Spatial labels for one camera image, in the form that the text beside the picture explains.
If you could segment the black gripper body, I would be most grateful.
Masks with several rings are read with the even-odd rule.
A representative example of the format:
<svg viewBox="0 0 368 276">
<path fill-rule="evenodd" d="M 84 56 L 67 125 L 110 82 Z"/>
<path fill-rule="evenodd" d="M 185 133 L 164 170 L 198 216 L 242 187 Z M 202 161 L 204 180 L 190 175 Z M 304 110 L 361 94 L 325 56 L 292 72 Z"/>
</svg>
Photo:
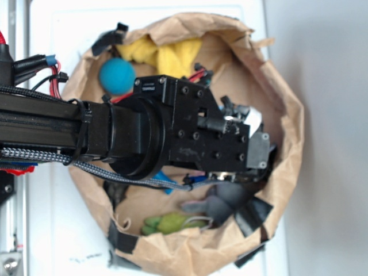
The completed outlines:
<svg viewBox="0 0 368 276">
<path fill-rule="evenodd" d="M 168 165 L 232 182 L 264 181 L 271 174 L 275 146 L 254 107 L 227 96 L 218 106 L 208 86 L 166 75 L 137 78 L 133 95 L 168 120 Z"/>
</svg>

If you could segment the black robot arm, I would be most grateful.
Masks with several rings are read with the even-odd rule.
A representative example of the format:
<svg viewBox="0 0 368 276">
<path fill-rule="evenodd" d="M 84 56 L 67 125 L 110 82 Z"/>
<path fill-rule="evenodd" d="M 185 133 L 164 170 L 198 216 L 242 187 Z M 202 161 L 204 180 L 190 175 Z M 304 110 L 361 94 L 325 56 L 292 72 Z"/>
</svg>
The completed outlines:
<svg viewBox="0 0 368 276">
<path fill-rule="evenodd" d="M 60 162 L 144 185 L 164 166 L 228 181 L 268 177 L 274 149 L 261 115 L 228 97 L 222 103 L 203 82 L 165 75 L 137 78 L 133 94 L 116 103 L 3 85 L 1 166 Z"/>
</svg>

